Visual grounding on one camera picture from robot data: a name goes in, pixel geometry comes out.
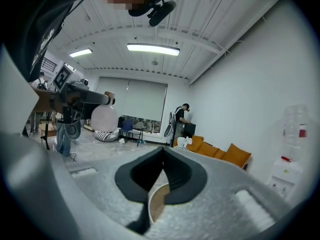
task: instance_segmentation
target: fluorescent light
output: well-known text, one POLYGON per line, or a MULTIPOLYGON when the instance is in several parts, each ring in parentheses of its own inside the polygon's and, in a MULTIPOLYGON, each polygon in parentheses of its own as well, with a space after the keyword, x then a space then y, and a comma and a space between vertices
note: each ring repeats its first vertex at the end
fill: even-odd
POLYGON ((147 43, 128 43, 127 44, 129 51, 137 52, 150 52, 150 53, 159 53, 159 54, 168 54, 173 56, 178 56, 180 53, 179 48, 174 48, 164 45, 154 45, 147 43))
POLYGON ((89 48, 85 49, 85 50, 80 50, 80 51, 69 54, 69 56, 73 58, 73 57, 77 57, 77 56, 85 55, 85 54, 92 54, 92 50, 89 48))

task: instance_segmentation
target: sofa cushion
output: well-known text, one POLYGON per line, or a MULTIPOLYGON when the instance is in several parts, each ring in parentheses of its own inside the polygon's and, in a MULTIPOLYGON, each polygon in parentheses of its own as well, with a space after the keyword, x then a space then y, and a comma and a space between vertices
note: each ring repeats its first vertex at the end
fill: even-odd
POLYGON ((219 149, 215 154, 214 154, 214 158, 215 159, 222 159, 225 155, 226 151, 223 151, 221 149, 219 149))
POLYGON ((205 143, 203 141, 200 146, 200 149, 197 153, 213 158, 213 157, 215 157, 215 154, 218 150, 219 150, 219 148, 217 148, 215 146, 211 146, 210 144, 205 143))
POLYGON ((193 135, 192 144, 186 145, 187 149, 197 153, 200 149, 202 142, 204 142, 204 139, 205 139, 204 137, 193 135))
POLYGON ((250 156, 251 153, 248 153, 231 143, 222 160, 233 163, 242 168, 250 156))

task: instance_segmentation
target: person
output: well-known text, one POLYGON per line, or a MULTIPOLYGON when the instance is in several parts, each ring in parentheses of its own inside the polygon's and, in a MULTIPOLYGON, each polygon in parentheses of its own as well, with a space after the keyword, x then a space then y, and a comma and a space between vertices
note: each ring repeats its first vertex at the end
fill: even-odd
MULTIPOLYGON (((44 80, 45 73, 40 72, 40 76, 38 79, 33 81, 31 86, 35 89, 39 90, 44 90, 46 91, 48 89, 48 85, 46 81, 44 80)), ((40 118, 43 115, 43 112, 35 112, 32 111, 30 115, 30 135, 37 135, 39 134, 39 123, 40 123, 40 118)))
POLYGON ((56 151, 59 152, 64 157, 70 155, 71 150, 71 139, 66 134, 65 124, 58 122, 61 120, 62 114, 57 113, 56 118, 56 151))
POLYGON ((189 111, 189 104, 185 103, 182 106, 179 106, 175 110, 175 121, 182 123, 190 123, 190 121, 185 120, 185 111, 189 111))
MULTIPOLYGON (((8 24, 1 28, 1 39, 27 82, 39 78, 41 63, 51 41, 59 34, 64 20, 77 0, 16 0, 14 12, 3 10, 3 19, 8 24)), ((113 4, 126 4, 127 9, 141 10, 149 0, 108 0, 113 4)), ((63 112, 60 94, 34 88, 39 99, 34 112, 63 112)), ((79 93, 69 93, 71 104, 79 93)))

